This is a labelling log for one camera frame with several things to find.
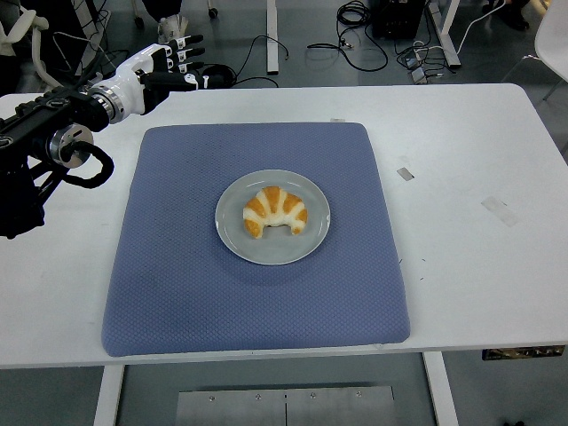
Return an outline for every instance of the white plate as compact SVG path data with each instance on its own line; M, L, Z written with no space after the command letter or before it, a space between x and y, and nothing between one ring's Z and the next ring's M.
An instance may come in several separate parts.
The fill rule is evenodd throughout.
M289 226L267 226L263 237L256 240L245 230L242 210L258 191L273 185L302 199L308 210L308 223L298 235L292 235ZM289 264L308 256L326 237L329 204L311 180L297 173L259 170L225 189L215 210L215 225L221 240L237 256L255 264Z

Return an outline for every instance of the screw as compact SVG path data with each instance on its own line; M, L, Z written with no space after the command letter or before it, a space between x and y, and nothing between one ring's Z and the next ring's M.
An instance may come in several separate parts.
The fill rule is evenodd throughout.
M10 138L6 135L0 135L0 148L4 148L5 146L10 145L14 139Z

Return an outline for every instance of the bread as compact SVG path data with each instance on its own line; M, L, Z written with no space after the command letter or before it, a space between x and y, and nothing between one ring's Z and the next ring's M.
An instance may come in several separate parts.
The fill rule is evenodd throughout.
M297 235L308 222L308 210L300 197L279 186L267 186L247 202L242 218L245 229L256 239L262 238L265 226L288 225Z

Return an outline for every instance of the sticker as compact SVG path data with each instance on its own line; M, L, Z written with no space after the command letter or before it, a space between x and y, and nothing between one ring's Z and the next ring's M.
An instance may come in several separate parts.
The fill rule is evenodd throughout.
M414 175L412 173L410 173L408 171L408 169L406 167L403 167L402 169L398 169L397 173L403 178L405 179L406 182L408 182L411 179L414 179Z

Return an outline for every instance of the desk leg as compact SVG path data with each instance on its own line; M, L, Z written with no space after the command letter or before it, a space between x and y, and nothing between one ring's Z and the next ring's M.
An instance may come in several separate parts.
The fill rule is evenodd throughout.
M457 426L458 417L455 413L454 399L450 390L450 382L447 380L442 352L423 352L422 358L438 426Z
M276 0L266 0L266 35L278 40L278 18L276 15ZM266 73L278 74L278 43L266 40Z
M430 15L434 21L436 34L438 34L440 45L444 48L444 54L446 55L447 64L450 68L457 68L462 65L449 35L450 27L452 26L452 22L454 22L455 11L459 3L460 0L451 0L450 4L446 7L444 16L442 16L440 12L438 3L430 3L428 6Z
M93 426L114 426L116 423L123 374L124 366L105 367Z

